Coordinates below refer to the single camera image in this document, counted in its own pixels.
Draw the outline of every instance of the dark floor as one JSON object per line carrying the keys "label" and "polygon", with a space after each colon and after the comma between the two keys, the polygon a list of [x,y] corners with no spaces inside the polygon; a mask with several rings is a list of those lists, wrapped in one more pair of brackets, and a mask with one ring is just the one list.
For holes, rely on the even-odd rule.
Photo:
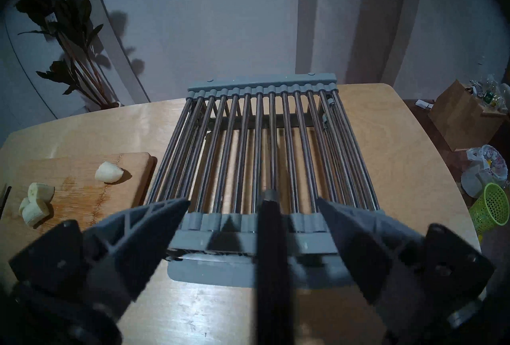
{"label": "dark floor", "polygon": [[[467,169],[470,163],[466,152],[452,152],[450,150],[432,120],[428,118],[430,109],[422,109],[416,106],[415,100],[404,100],[404,102],[434,143],[435,148],[457,183],[466,205],[470,207],[475,200],[464,193],[460,185],[462,172]],[[510,163],[510,123],[504,122],[488,144],[503,156],[507,164]],[[501,283],[505,273],[510,272],[510,222],[505,226],[494,228],[485,233],[481,247],[482,253],[496,266],[496,271],[487,285],[487,291],[491,292]]]}

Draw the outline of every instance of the plant stem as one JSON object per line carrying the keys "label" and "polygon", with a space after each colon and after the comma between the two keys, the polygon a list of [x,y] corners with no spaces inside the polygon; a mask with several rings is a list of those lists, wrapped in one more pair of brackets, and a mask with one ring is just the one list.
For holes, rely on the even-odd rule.
{"label": "plant stem", "polygon": [[78,74],[78,76],[80,77],[80,79],[82,79],[82,80],[83,80],[83,84],[84,84],[85,86],[87,86],[87,88],[90,90],[90,92],[92,93],[92,95],[93,95],[93,96],[96,98],[96,100],[98,101],[98,102],[97,102],[98,106],[99,106],[99,107],[102,107],[102,106],[103,106],[103,104],[101,103],[101,100],[100,100],[100,98],[97,96],[97,94],[95,93],[94,89],[93,89],[93,88],[91,88],[91,87],[89,86],[89,84],[88,84],[88,82],[87,82],[87,79],[86,79],[86,78],[82,75],[82,73],[81,73],[81,72],[79,71],[79,69],[76,67],[76,65],[75,65],[74,61],[72,62],[72,64],[73,64],[73,67],[75,68],[76,73],[77,73],[77,74]]}
{"label": "plant stem", "polygon": [[94,75],[96,76],[97,80],[99,81],[99,86],[101,87],[101,94],[105,93],[105,89],[103,88],[103,84],[101,83],[101,78],[99,77],[99,74],[97,72],[96,67],[94,66],[94,63],[90,59],[89,51],[88,49],[85,51],[85,55],[87,56],[87,59],[89,61],[90,67],[92,68],[92,72],[94,72]]}
{"label": "plant stem", "polygon": [[97,102],[95,99],[93,99],[83,88],[78,88],[78,91],[81,92],[83,95],[85,95],[88,99],[90,99],[93,103],[95,103],[97,106],[99,106],[100,109],[103,109],[103,105],[101,105],[99,102]]}
{"label": "plant stem", "polygon": [[99,84],[96,84],[94,82],[94,78],[92,77],[92,75],[89,73],[89,71],[87,70],[87,68],[82,64],[82,62],[76,57],[74,51],[71,49],[71,47],[67,44],[66,46],[64,46],[64,39],[60,39],[58,38],[58,42],[60,44],[60,46],[62,47],[62,49],[64,49],[64,51],[67,52],[67,54],[74,60],[78,63],[79,67],[82,68],[82,71],[85,73],[85,75],[90,79],[91,83],[94,85],[94,87],[96,87],[97,89],[97,92],[99,93],[99,95],[101,95],[101,97],[104,99],[104,101],[107,103],[107,104],[110,104],[111,102],[108,100],[108,98],[101,93],[101,88],[100,88],[100,81],[98,82]]}

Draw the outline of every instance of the metal rod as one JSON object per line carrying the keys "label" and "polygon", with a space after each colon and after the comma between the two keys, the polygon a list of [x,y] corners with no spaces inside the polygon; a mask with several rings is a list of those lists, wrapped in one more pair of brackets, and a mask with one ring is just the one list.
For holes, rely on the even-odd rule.
{"label": "metal rod", "polygon": [[236,119],[236,107],[239,107],[239,96],[232,97],[232,106],[230,107],[229,125],[225,135],[225,144],[221,154],[220,171],[218,174],[218,184],[216,185],[216,194],[214,196],[213,213],[220,213],[223,206],[223,193],[225,191],[225,178],[227,176],[227,166],[230,158],[230,147],[232,145],[233,124]]}
{"label": "metal rod", "polygon": [[331,170],[331,163],[328,160],[328,149],[326,147],[326,141],[324,140],[324,133],[322,131],[322,121],[317,113],[317,107],[315,106],[314,93],[307,91],[308,96],[308,107],[312,115],[312,120],[315,127],[315,136],[317,138],[317,145],[319,145],[319,152],[322,161],[322,169],[326,177],[326,185],[328,186],[328,195],[333,202],[338,202],[337,187],[334,183],[334,178]]}
{"label": "metal rod", "polygon": [[326,115],[326,119],[328,120],[331,131],[331,142],[332,147],[335,149],[337,153],[337,157],[340,164],[340,177],[342,178],[342,185],[341,187],[345,187],[346,190],[344,191],[344,195],[346,198],[344,199],[346,205],[354,205],[355,199],[354,194],[352,192],[352,187],[350,185],[350,178],[348,174],[348,169],[346,167],[345,163],[345,153],[342,152],[341,148],[341,140],[340,136],[338,135],[337,128],[333,125],[334,117],[331,113],[330,106],[328,105],[328,99],[326,98],[326,92],[324,90],[319,91],[319,96],[322,102],[322,108],[324,109],[324,114]]}
{"label": "metal rod", "polygon": [[285,127],[285,147],[287,151],[287,169],[290,177],[290,207],[291,213],[299,212],[299,197],[297,194],[296,160],[294,158],[294,146],[292,145],[292,133],[290,126],[289,99],[287,92],[281,93],[283,104],[283,125]]}
{"label": "metal rod", "polygon": [[186,146],[188,145],[188,140],[192,136],[193,125],[195,124],[198,116],[200,115],[202,103],[203,97],[199,97],[196,101],[195,108],[193,109],[193,114],[190,115],[186,121],[184,131],[182,131],[182,139],[179,140],[178,150],[173,155],[172,160],[170,162],[170,166],[168,167],[168,175],[165,181],[163,182],[162,191],[158,198],[159,201],[167,200],[170,198],[170,194],[172,193],[172,189],[174,188],[177,182],[177,177],[179,175],[176,169],[182,162]]}
{"label": "metal rod", "polygon": [[365,200],[365,196],[363,194],[362,182],[360,180],[360,170],[356,168],[354,163],[354,159],[352,157],[352,149],[347,143],[347,135],[346,130],[343,127],[343,124],[340,121],[338,116],[337,107],[332,100],[330,100],[330,110],[331,114],[334,118],[334,126],[338,130],[338,135],[340,136],[340,141],[342,143],[342,151],[345,153],[345,163],[347,165],[347,171],[349,173],[349,179],[351,181],[351,187],[354,193],[354,198],[356,202],[356,207],[368,209],[368,204]]}
{"label": "metal rod", "polygon": [[303,147],[304,168],[307,172],[310,204],[312,206],[312,212],[317,212],[317,205],[315,203],[317,200],[317,181],[315,180],[314,163],[312,161],[310,142],[308,141],[307,126],[304,123],[304,112],[300,91],[294,92],[294,100],[296,101],[297,121],[299,122],[299,134],[301,135],[301,146]]}
{"label": "metal rod", "polygon": [[355,158],[358,161],[358,164],[362,168],[362,174],[363,174],[363,180],[366,183],[366,186],[368,187],[368,190],[370,191],[370,203],[374,210],[380,209],[379,202],[377,201],[377,195],[375,194],[374,186],[372,184],[372,180],[370,179],[370,175],[367,171],[367,167],[365,166],[365,161],[363,160],[363,156],[361,154],[360,145],[358,144],[358,141],[356,140],[356,135],[354,135],[354,132],[352,131],[352,127],[349,121],[349,118],[347,117],[347,113],[345,112],[345,107],[340,100],[340,96],[338,95],[338,91],[334,90],[333,92],[333,100],[339,110],[340,119],[343,120],[344,124],[346,125],[348,129],[348,135],[351,144],[354,147],[354,153]]}
{"label": "metal rod", "polygon": [[275,93],[269,93],[269,130],[271,137],[271,189],[278,191],[277,109]]}
{"label": "metal rod", "polygon": [[253,149],[253,175],[251,181],[251,212],[257,212],[261,188],[262,168],[262,116],[264,115],[264,95],[257,93],[257,113],[255,117],[255,145]]}
{"label": "metal rod", "polygon": [[345,193],[344,193],[344,190],[346,189],[346,187],[343,186],[343,182],[340,177],[340,167],[338,164],[340,162],[340,160],[337,158],[336,149],[333,146],[330,129],[327,124],[324,125],[324,135],[326,136],[326,141],[328,142],[331,161],[334,166],[333,176],[337,180],[337,183],[338,183],[338,189],[339,189],[339,194],[340,194],[340,198],[341,198],[341,200],[339,200],[338,202],[341,202],[344,205],[347,205],[347,202],[345,200],[346,197],[345,197]]}
{"label": "metal rod", "polygon": [[177,124],[175,129],[173,130],[172,137],[170,138],[170,142],[168,142],[168,146],[165,151],[165,155],[161,160],[161,164],[156,174],[156,178],[154,179],[154,183],[152,185],[152,189],[150,190],[149,197],[147,198],[147,204],[156,201],[156,197],[158,196],[158,192],[160,190],[161,184],[163,183],[163,177],[165,176],[166,170],[168,169],[168,165],[170,163],[170,159],[172,157],[173,150],[176,148],[177,141],[180,136],[180,131],[182,130],[182,126],[184,126],[184,122],[186,121],[186,116],[191,107],[191,103],[193,102],[193,98],[188,97],[186,99],[186,103],[184,104],[184,108],[182,108],[182,112],[180,113],[179,120],[177,120]]}
{"label": "metal rod", "polygon": [[214,123],[211,147],[209,148],[209,152],[207,153],[206,166],[204,167],[202,180],[200,183],[200,187],[198,189],[198,197],[195,209],[195,211],[197,212],[202,212],[203,203],[205,201],[206,192],[209,186],[209,181],[211,179],[211,166],[213,165],[214,154],[216,153],[216,145],[218,144],[218,137],[220,135],[221,119],[223,118],[223,112],[226,107],[225,106],[226,102],[227,96],[222,95],[218,107],[218,114],[216,115],[216,121]]}
{"label": "metal rod", "polygon": [[195,146],[195,143],[196,143],[196,138],[197,138],[198,128],[199,128],[198,125],[200,124],[200,119],[201,119],[201,117],[193,125],[193,135],[190,138],[190,140],[188,141],[188,144],[186,144],[186,158],[184,160],[182,160],[180,163],[178,163],[178,167],[176,169],[177,180],[176,180],[172,190],[170,191],[169,198],[176,197],[178,191],[180,190],[182,183],[184,182],[184,177],[185,177],[184,173],[186,172],[186,168],[188,168],[191,157],[193,156],[193,146]]}
{"label": "metal rod", "polygon": [[198,164],[198,159],[200,157],[200,152],[202,150],[203,140],[206,137],[207,132],[207,124],[209,123],[209,119],[211,118],[211,112],[213,111],[214,103],[216,101],[215,97],[209,98],[209,103],[207,104],[206,114],[203,116],[202,124],[200,125],[200,130],[196,136],[196,142],[193,147],[193,155],[191,157],[191,163],[188,167],[186,167],[186,171],[184,172],[183,179],[184,182],[180,185],[178,196],[187,198],[190,189],[191,183],[193,182],[193,177],[195,175],[196,166]]}
{"label": "metal rod", "polygon": [[251,114],[251,94],[244,95],[243,121],[241,123],[241,135],[239,138],[239,150],[237,152],[236,171],[233,177],[234,192],[232,207],[236,214],[241,213],[243,198],[244,161],[246,160],[246,139],[248,137],[248,119]]}

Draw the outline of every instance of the green plastic basket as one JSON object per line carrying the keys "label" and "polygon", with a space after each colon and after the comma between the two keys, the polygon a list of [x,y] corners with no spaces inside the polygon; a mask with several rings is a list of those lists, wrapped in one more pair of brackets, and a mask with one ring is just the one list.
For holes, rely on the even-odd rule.
{"label": "green plastic basket", "polygon": [[484,193],[469,208],[469,215],[476,233],[482,235],[493,227],[505,225],[508,222],[508,211],[508,199],[503,189],[495,183],[489,183]]}

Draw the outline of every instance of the banana piece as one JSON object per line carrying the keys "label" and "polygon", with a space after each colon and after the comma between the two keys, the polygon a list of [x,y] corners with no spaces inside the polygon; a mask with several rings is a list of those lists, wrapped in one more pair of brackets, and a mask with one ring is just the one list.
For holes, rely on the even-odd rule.
{"label": "banana piece", "polygon": [[100,180],[104,183],[114,183],[122,177],[124,170],[115,164],[105,161],[102,163],[95,173],[95,180]]}
{"label": "banana piece", "polygon": [[55,188],[44,183],[32,183],[28,186],[28,200],[30,202],[39,199],[48,203],[52,200],[54,193]]}
{"label": "banana piece", "polygon": [[39,198],[29,203],[25,209],[23,209],[23,220],[29,227],[33,227],[46,216],[49,216],[48,207],[44,201]]}
{"label": "banana piece", "polygon": [[18,213],[21,215],[23,213],[23,209],[30,203],[28,197],[23,198],[22,203],[19,206]]}

